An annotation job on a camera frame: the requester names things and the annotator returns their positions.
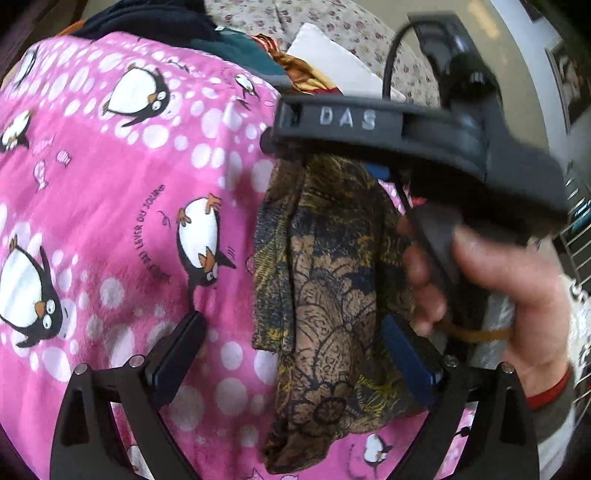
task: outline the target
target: dark blue cloth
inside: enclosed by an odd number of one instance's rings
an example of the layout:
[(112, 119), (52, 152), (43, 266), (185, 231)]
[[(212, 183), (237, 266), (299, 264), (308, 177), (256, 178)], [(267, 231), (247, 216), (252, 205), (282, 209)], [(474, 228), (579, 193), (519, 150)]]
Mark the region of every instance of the dark blue cloth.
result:
[(89, 18), (73, 36), (98, 40), (127, 32), (173, 47), (191, 48), (191, 40), (220, 41), (203, 0), (121, 0)]

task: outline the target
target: white pillow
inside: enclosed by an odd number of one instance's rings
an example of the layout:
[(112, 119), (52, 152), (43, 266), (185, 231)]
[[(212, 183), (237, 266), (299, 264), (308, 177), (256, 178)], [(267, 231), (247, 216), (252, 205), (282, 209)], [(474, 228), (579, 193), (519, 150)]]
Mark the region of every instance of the white pillow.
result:
[[(382, 80), (361, 60), (329, 39), (316, 26), (305, 23), (287, 51), (324, 73), (343, 95), (382, 96)], [(393, 100), (405, 102), (406, 97), (392, 88)]]

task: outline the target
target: finger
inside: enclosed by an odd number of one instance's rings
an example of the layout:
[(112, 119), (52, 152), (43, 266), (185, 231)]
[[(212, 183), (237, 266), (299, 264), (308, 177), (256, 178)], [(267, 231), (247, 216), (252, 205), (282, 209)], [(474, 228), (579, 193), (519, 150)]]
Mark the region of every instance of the finger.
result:
[(406, 216), (403, 216), (398, 220), (396, 231), (402, 236), (414, 236), (413, 226), (410, 224), (410, 221)]
[(453, 255), (470, 281), (523, 306), (547, 304), (560, 287), (556, 266), (538, 252), (485, 240), (465, 226), (454, 230)]
[(408, 283), (413, 288), (421, 288), (429, 283), (431, 269), (425, 252), (418, 244), (413, 244), (404, 251), (402, 264), (407, 273)]
[(415, 290), (413, 299), (416, 305), (417, 318), (427, 322), (435, 323), (443, 318), (447, 311), (447, 301), (439, 289), (430, 283), (429, 285)]

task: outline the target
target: fingernail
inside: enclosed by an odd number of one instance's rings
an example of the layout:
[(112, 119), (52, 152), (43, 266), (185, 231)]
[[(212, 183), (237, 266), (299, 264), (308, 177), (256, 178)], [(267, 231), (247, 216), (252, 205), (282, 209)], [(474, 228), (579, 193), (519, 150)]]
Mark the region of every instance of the fingernail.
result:
[(468, 228), (466, 225), (455, 227), (453, 238), (462, 248), (473, 249), (478, 247), (478, 236), (474, 233), (474, 230)]

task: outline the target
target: patterned fabric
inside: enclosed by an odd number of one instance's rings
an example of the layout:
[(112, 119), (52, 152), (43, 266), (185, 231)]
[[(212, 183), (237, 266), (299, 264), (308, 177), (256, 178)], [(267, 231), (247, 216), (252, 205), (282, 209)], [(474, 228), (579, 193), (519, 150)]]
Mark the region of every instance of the patterned fabric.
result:
[[(288, 49), (300, 27), (317, 25), (331, 40), (353, 53), (382, 77), (394, 31), (350, 0), (206, 0), (207, 11), (220, 25), (264, 33)], [(392, 86), (408, 101), (438, 106), (439, 90), (431, 67), (402, 44)]]
[(269, 473), (314, 465), (333, 441), (413, 407), (378, 320), (410, 316), (398, 218), (358, 163), (318, 155), (275, 167), (254, 257), (253, 347), (281, 354)]

